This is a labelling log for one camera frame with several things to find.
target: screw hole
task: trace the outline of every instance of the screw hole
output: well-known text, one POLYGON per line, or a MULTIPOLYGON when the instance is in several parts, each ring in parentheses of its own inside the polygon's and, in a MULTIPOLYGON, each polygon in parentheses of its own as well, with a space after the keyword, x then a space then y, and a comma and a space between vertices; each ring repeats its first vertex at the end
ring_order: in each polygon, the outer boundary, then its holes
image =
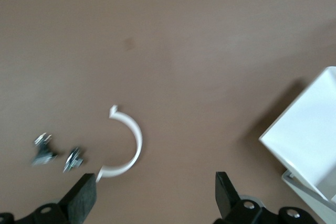
POLYGON ((246 201, 244 202, 244 207, 248 208, 248 209, 254 209, 254 204, 251 201, 246 201))
POLYGON ((288 209, 287 210, 287 214, 290 217, 293 217, 293 218, 299 218, 300 217, 300 214, 296 210, 294 210, 294 209, 288 209))
POLYGON ((41 210, 41 214, 46 214, 51 211, 51 207, 45 207, 41 210))

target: semicircular white clip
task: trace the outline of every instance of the semicircular white clip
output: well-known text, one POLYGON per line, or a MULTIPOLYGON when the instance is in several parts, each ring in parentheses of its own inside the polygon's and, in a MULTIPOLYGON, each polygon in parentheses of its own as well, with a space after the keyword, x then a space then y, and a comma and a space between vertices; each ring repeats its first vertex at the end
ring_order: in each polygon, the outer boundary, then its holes
POLYGON ((129 170, 134 165, 134 163, 137 161, 140 155, 140 152, 141 152, 142 133, 136 121, 129 115, 119 112, 117 105, 113 105, 112 108, 110 109, 110 118, 118 120, 124 123, 128 128, 130 128, 130 130, 132 131, 135 137, 135 141, 137 142, 137 149, 136 149, 135 156, 128 163, 122 166, 103 165, 98 173, 96 182, 98 182, 101 178, 116 177, 116 176, 119 176, 120 174, 123 174, 124 172, 129 170))

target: white box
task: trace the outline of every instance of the white box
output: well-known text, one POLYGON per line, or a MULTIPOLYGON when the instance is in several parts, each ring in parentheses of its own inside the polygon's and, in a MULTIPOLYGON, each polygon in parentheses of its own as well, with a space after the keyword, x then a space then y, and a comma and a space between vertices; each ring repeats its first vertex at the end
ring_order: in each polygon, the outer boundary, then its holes
POLYGON ((336 205, 336 67, 327 67, 259 140, 302 185, 336 205))

